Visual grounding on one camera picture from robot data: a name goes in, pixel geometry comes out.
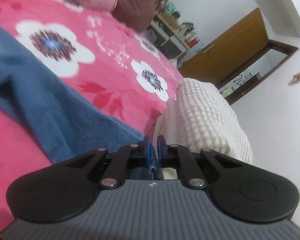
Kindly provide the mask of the pink floral bed blanket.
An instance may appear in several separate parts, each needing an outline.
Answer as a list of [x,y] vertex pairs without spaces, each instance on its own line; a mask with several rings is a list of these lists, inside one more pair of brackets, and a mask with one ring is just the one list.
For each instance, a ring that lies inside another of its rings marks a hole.
[[[153,135],[175,98],[175,66],[109,13],[63,0],[0,0],[0,26],[95,107],[142,133]],[[48,165],[35,139],[0,109],[0,231],[13,222],[10,183]]]

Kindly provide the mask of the brown wooden door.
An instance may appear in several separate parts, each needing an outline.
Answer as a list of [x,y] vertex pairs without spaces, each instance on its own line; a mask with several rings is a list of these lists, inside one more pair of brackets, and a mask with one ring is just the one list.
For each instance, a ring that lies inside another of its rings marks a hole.
[[182,63],[183,77],[210,82],[233,104],[281,67],[298,48],[271,40],[255,9]]

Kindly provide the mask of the red bottle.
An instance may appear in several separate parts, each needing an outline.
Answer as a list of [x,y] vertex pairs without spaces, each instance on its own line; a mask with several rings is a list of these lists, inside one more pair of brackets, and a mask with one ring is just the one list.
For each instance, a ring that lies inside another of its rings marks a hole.
[[188,42],[187,44],[190,48],[193,48],[198,42],[199,42],[199,39],[197,37],[195,37],[190,42]]

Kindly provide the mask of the cluttered white shelf desk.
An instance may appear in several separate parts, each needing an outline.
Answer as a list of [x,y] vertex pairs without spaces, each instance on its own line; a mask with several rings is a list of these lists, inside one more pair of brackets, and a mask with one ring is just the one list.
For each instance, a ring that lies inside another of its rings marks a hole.
[[175,62],[186,55],[190,50],[187,43],[197,37],[194,24],[184,21],[169,0],[157,2],[155,16],[145,35],[166,58]]

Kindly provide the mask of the person in mauve jacket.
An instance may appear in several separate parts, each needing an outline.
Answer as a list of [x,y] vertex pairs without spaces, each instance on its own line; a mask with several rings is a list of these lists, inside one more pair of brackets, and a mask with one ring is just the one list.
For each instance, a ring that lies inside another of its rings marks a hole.
[[138,33],[145,31],[151,24],[159,0],[117,0],[112,15]]

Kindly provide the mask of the blue denim jeans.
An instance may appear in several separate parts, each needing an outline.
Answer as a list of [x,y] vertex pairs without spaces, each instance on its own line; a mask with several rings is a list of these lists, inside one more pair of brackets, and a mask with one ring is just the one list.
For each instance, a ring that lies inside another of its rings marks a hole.
[[53,164],[143,140],[141,132],[102,113],[1,27],[0,109],[30,132]]

